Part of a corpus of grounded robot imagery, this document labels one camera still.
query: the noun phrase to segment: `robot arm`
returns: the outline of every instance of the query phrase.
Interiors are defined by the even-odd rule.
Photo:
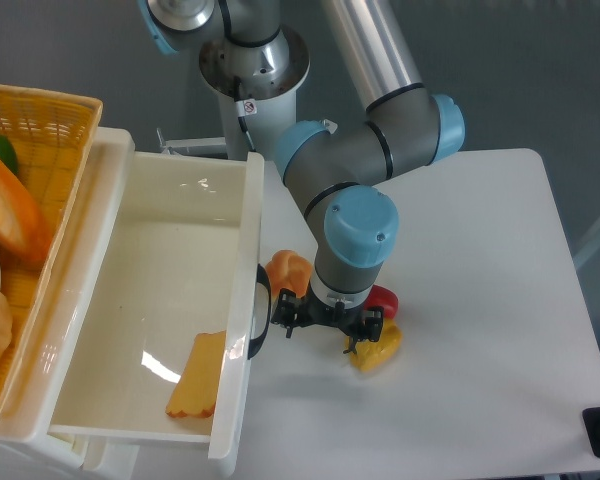
[[[276,166],[318,251],[307,295],[282,292],[272,321],[288,337],[298,326],[337,327],[348,352],[380,336],[382,312],[363,304],[398,228],[395,205],[372,186],[458,151],[464,121],[449,97],[427,92],[387,1],[323,5],[368,121],[344,135],[301,122],[278,142]]]

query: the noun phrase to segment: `orange toy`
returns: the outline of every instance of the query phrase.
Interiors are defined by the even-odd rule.
[[[215,412],[226,331],[200,333],[167,404],[170,417],[208,418]]]
[[[44,263],[53,233],[20,180],[0,161],[0,245],[28,264]]]
[[[280,250],[267,263],[265,270],[271,282],[273,297],[278,296],[281,288],[287,288],[301,298],[307,293],[313,267],[293,250]]]

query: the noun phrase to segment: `green vegetable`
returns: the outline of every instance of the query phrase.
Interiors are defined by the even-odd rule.
[[[7,137],[0,135],[0,160],[4,163],[11,173],[18,176],[18,157],[13,145]]]

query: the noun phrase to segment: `white table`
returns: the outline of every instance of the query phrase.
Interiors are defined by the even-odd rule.
[[[267,165],[262,261],[315,244]],[[234,478],[447,480],[600,470],[581,412],[600,355],[541,159],[468,152],[380,186],[400,236],[399,354],[362,376],[323,327],[272,326],[254,359]],[[133,478],[211,478],[189,450],[141,450]]]

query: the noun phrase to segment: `gray wall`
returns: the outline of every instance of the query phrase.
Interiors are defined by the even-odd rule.
[[[465,149],[528,147],[547,167],[568,240],[600,213],[600,0],[393,2],[425,83],[454,97]],[[300,119],[342,128],[363,111],[317,1],[283,1],[312,54]],[[219,136],[197,53],[160,55],[135,1],[0,0],[0,83],[104,101],[101,124],[139,150],[167,138]],[[581,275],[600,340],[600,258]]]

